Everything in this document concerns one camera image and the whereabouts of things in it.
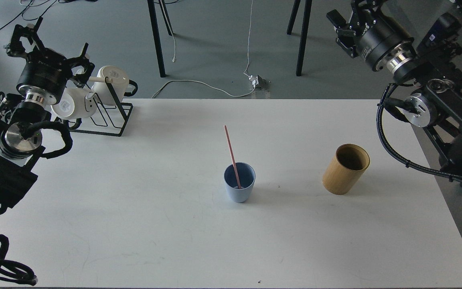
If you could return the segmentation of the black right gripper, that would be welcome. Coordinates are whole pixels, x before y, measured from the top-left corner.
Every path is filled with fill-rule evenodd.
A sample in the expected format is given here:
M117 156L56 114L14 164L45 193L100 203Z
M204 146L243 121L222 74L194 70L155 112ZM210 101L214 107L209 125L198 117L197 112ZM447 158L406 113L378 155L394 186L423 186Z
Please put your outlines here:
M411 80L417 67L414 38L393 18L378 16L387 0L351 0L351 18L346 21L336 9L326 18L336 32L336 44L351 58L360 56L372 71L388 71L396 83ZM361 25L367 24L361 36Z

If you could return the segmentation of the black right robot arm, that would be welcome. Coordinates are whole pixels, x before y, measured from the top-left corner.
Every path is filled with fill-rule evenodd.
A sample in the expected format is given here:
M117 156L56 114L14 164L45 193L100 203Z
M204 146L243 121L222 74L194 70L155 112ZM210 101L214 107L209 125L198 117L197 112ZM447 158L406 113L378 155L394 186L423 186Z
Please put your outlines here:
M381 144L408 168L439 176L462 186L462 71L453 58L462 54L457 42L461 24L449 13L440 15L415 45L414 37L383 12L385 0L351 0L351 14L326 14L336 44L352 59L392 79L380 98L376 126ZM438 152L439 168L419 165L387 141L384 113L421 128Z

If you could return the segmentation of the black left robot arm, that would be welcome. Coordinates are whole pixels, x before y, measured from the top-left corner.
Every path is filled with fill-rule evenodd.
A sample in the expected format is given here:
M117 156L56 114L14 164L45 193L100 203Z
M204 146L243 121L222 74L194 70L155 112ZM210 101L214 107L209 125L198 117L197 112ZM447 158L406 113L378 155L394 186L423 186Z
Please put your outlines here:
M72 137L68 126L52 121L47 107L59 104L68 81L82 88L95 65L86 56L84 44L78 57L66 58L46 48L35 24L17 24L6 46L10 57L26 61L16 94L0 92L0 215L13 208L37 181L32 172L39 159L53 159L68 153ZM7 259L9 240L0 234L0 280L35 285L34 271Z

